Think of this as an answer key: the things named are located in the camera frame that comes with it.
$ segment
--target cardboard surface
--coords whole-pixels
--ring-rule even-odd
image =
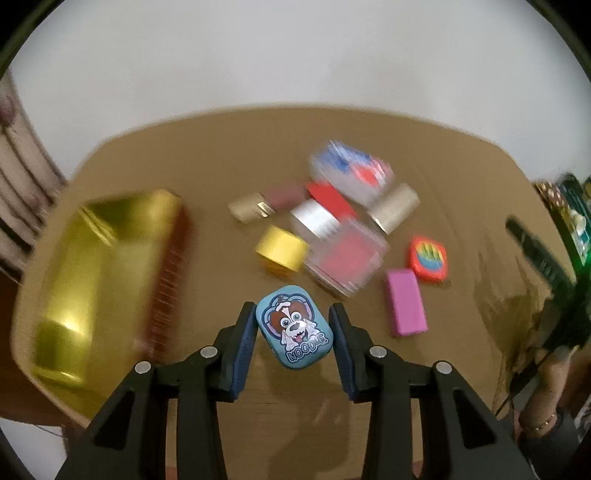
[[[228,203],[274,184],[306,181],[309,155],[329,139],[389,162],[396,175],[392,186],[408,183],[421,201],[388,237],[391,248],[380,273],[344,301],[351,321],[407,361],[451,362],[487,405],[498,406],[506,361],[548,292],[505,232],[505,218],[521,219],[570,271],[549,214],[495,145],[426,122],[346,109],[223,112],[149,127],[101,146],[61,196],[25,273],[12,337],[19,367],[26,374],[30,370],[44,272],[82,202],[157,187],[183,198],[196,228],[169,353],[170,361],[181,360],[211,344],[221,327],[235,321],[244,301],[259,301],[286,284],[265,273],[254,249],[270,224],[289,229],[289,214],[239,225]],[[407,266],[414,235],[445,246],[450,285],[421,283],[429,331],[396,339],[389,334],[384,272]],[[322,312],[335,301],[304,271],[289,283],[306,289]],[[174,421],[173,406],[169,465],[174,465]],[[219,405],[228,475],[235,480],[359,476],[368,421],[369,405],[353,406],[341,390],[334,355],[290,371],[259,335],[245,391],[235,404]],[[414,446],[418,457],[416,440]]]

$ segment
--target clear plastic container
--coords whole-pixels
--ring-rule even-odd
[[[369,206],[394,178],[390,165],[367,153],[331,140],[310,158],[311,176],[328,181],[354,202]]]
[[[388,248],[377,233],[349,219],[336,233],[312,246],[305,265],[322,283],[350,297],[382,265]]]

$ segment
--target gold box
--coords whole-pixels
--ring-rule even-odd
[[[181,199],[156,190],[81,206],[40,298],[33,374],[92,418],[140,359],[160,363],[189,238]]]
[[[265,267],[274,274],[287,276],[297,272],[308,252],[308,244],[300,237],[271,225],[256,247]]]

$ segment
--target rainbow eraser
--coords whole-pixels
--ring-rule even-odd
[[[410,242],[408,263],[421,280],[438,283],[447,278],[445,247],[424,236],[415,236]]]

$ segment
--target red block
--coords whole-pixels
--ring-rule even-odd
[[[357,218],[357,212],[345,198],[328,182],[309,183],[310,196],[326,208],[339,221]]]

